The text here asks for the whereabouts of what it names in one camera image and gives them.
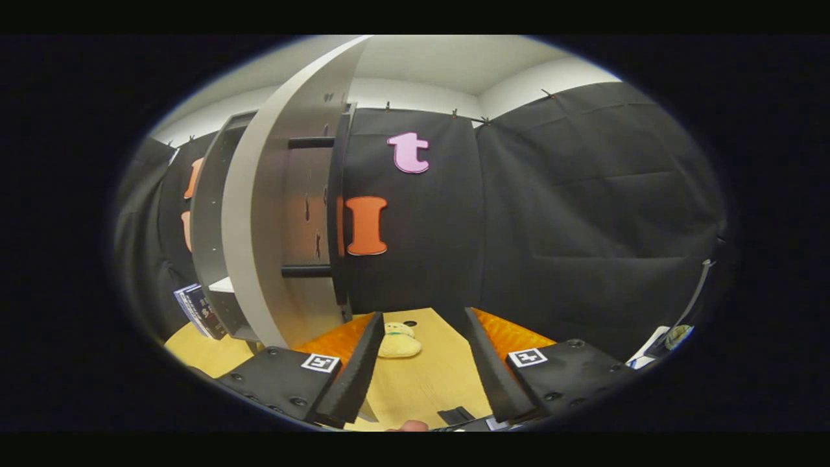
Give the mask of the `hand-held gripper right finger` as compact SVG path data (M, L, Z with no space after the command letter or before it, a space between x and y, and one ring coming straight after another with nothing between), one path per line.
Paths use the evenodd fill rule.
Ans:
M568 420L637 376L581 339L553 342L473 307L463 311L462 336L496 422Z

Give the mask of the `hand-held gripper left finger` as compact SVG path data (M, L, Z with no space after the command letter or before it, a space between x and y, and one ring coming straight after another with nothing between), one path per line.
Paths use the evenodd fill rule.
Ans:
M297 348L268 346L217 381L279 416L340 429L361 413L383 337L382 314L363 315Z

